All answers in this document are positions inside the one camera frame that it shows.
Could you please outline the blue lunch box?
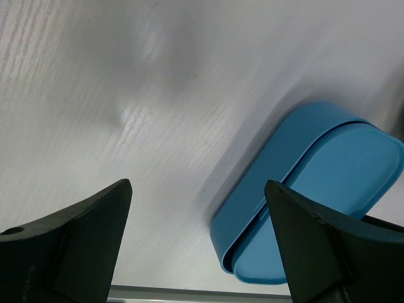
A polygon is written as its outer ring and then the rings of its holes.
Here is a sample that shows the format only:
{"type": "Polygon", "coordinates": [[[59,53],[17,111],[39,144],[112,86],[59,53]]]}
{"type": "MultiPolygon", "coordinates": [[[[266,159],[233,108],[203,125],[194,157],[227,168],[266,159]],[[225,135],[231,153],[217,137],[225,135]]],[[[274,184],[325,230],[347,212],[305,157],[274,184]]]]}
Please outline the blue lunch box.
{"type": "Polygon", "coordinates": [[[331,102],[301,105],[285,116],[211,222],[211,241],[224,272],[233,272],[235,243],[264,206],[266,182],[284,181],[326,133],[345,124],[366,122],[331,102]]]}

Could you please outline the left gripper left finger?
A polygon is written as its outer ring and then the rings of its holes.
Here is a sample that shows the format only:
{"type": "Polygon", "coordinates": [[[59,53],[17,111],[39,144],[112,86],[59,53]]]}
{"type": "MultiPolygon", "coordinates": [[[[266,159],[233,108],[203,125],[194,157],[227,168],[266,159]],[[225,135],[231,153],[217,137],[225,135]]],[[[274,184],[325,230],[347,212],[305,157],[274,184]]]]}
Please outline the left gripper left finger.
{"type": "Polygon", "coordinates": [[[1,302],[107,302],[131,197],[121,179],[2,232],[1,302]]]}

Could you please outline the aluminium front rail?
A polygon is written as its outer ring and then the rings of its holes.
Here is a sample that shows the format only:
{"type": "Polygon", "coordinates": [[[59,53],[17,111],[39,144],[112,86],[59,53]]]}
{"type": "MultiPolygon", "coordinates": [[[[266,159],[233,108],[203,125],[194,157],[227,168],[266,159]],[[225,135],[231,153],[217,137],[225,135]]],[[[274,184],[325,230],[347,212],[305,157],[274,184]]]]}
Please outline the aluminium front rail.
{"type": "Polygon", "coordinates": [[[287,295],[112,285],[107,302],[292,302],[287,295]]]}

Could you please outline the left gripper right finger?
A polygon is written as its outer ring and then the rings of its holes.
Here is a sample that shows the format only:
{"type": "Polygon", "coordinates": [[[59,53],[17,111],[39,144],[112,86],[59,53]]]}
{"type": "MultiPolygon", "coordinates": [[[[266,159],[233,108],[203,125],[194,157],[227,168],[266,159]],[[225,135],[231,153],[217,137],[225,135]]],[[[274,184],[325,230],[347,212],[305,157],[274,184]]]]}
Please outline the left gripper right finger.
{"type": "Polygon", "coordinates": [[[264,193],[293,302],[403,302],[403,227],[344,215],[277,181],[264,193]]]}

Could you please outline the blue lunch box lid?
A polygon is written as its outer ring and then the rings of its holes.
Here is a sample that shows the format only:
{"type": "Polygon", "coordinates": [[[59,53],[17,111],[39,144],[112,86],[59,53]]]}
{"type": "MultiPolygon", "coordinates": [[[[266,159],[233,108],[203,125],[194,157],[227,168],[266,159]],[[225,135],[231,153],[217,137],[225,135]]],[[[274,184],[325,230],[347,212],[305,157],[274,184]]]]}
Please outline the blue lunch box lid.
{"type": "MultiPolygon", "coordinates": [[[[340,213],[362,218],[403,172],[403,143],[374,126],[355,123],[324,135],[283,182],[340,213]]],[[[244,283],[286,282],[268,207],[235,250],[232,269],[244,283]]]]}

